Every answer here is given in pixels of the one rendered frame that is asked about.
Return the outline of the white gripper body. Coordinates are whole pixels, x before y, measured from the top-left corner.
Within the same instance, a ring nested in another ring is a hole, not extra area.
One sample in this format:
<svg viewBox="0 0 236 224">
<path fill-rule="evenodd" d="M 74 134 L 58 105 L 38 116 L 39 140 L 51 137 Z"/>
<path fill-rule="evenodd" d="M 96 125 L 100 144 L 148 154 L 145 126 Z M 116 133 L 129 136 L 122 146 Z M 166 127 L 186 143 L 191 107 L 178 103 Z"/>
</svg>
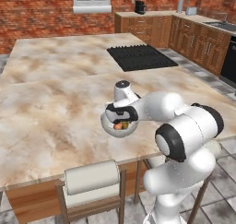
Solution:
<svg viewBox="0 0 236 224">
<path fill-rule="evenodd" d="M 110 103 L 106 107 L 105 114 L 108 120 L 113 124 L 118 124 L 125 119 L 124 108 L 123 107 L 115 108 L 112 103 Z"/>
</svg>

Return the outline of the white grey bowl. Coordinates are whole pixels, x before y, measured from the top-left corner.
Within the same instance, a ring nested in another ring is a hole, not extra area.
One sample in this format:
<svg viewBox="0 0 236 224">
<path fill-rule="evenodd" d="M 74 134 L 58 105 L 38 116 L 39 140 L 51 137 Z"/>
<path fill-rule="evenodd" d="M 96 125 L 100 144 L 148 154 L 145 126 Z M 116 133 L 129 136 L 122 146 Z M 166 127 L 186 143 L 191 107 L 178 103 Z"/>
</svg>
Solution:
<svg viewBox="0 0 236 224">
<path fill-rule="evenodd" d="M 100 123 L 104 131 L 108 133 L 109 135 L 117 137 L 117 138 L 123 138 L 123 137 L 131 135 L 137 129 L 137 126 L 138 126 L 138 121 L 131 120 L 127 112 L 124 113 L 124 117 L 125 119 L 122 122 L 129 122 L 129 126 L 127 129 L 115 130 L 113 128 L 115 124 L 111 123 L 108 120 L 105 112 L 100 116 Z"/>
</svg>

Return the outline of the black hob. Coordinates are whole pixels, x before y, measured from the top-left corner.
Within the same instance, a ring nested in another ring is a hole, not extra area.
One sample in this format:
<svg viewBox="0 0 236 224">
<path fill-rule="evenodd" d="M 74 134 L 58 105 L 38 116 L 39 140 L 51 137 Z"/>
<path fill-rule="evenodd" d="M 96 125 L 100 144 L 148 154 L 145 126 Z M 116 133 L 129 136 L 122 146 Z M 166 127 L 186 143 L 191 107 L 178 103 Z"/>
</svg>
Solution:
<svg viewBox="0 0 236 224">
<path fill-rule="evenodd" d="M 178 65 L 148 44 L 111 47 L 107 52 L 125 72 Z"/>
</svg>

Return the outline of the wooden base cupboard run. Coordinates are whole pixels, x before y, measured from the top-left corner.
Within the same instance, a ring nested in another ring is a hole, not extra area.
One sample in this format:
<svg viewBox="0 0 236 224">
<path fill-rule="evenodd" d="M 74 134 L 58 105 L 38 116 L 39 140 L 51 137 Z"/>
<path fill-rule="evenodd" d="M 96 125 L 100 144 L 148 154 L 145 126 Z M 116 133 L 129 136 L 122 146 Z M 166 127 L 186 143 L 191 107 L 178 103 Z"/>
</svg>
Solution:
<svg viewBox="0 0 236 224">
<path fill-rule="evenodd" d="M 171 14 L 161 11 L 150 11 L 143 15 L 135 12 L 117 12 L 114 15 L 115 33 L 132 33 L 155 48 L 168 47 L 170 29 Z"/>
<path fill-rule="evenodd" d="M 169 47 L 219 76 L 231 35 L 186 18 L 171 18 Z"/>
</svg>

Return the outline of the black coffee machine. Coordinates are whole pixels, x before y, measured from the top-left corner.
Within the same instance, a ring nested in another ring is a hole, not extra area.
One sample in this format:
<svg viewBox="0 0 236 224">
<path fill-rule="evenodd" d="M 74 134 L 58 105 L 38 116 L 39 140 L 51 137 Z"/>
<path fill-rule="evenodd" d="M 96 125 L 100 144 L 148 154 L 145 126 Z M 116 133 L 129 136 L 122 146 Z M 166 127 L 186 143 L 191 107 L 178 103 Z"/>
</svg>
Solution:
<svg viewBox="0 0 236 224">
<path fill-rule="evenodd" d="M 135 2 L 135 12 L 139 15 L 144 15 L 146 13 L 147 6 L 144 1 Z"/>
</svg>

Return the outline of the white framed window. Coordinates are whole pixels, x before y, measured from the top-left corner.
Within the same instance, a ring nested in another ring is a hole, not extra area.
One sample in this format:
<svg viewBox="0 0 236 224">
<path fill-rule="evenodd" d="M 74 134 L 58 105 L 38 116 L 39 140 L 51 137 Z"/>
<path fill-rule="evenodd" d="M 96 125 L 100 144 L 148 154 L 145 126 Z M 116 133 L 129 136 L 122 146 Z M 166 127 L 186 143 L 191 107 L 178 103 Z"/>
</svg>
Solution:
<svg viewBox="0 0 236 224">
<path fill-rule="evenodd" d="M 111 13 L 111 0 L 73 0 L 75 14 Z"/>
</svg>

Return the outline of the silver toaster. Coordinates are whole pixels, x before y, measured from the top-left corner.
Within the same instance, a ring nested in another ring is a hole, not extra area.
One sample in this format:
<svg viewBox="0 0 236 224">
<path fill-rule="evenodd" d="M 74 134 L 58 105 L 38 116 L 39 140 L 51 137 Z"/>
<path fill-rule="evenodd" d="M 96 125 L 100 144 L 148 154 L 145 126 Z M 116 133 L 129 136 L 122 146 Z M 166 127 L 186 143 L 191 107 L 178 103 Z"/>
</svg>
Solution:
<svg viewBox="0 0 236 224">
<path fill-rule="evenodd" d="M 194 16 L 197 12 L 197 7 L 196 6 L 188 6 L 185 10 L 185 15 L 186 16 Z"/>
</svg>

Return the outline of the black dishwasher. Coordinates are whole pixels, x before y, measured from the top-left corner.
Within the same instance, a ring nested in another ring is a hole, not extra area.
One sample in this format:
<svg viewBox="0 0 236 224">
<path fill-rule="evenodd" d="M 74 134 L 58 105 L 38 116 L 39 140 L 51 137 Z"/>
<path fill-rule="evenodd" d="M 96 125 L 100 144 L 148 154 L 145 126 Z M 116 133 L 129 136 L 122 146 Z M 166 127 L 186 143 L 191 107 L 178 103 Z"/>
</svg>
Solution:
<svg viewBox="0 0 236 224">
<path fill-rule="evenodd" d="M 219 78 L 236 88 L 236 35 L 230 38 L 229 48 Z"/>
</svg>

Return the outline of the steel sink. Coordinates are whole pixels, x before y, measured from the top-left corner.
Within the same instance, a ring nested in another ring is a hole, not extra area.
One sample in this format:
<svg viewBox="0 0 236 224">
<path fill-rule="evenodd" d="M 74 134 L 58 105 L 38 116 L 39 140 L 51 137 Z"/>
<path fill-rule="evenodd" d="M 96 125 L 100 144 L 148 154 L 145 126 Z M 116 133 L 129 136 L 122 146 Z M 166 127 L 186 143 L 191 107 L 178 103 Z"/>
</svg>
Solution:
<svg viewBox="0 0 236 224">
<path fill-rule="evenodd" d="M 226 13 L 218 13 L 219 16 L 221 16 L 221 20 L 219 21 L 207 21 L 207 25 L 217 27 L 219 29 L 224 29 L 228 31 L 236 31 L 236 25 L 230 24 L 227 21 L 227 14 Z"/>
</svg>

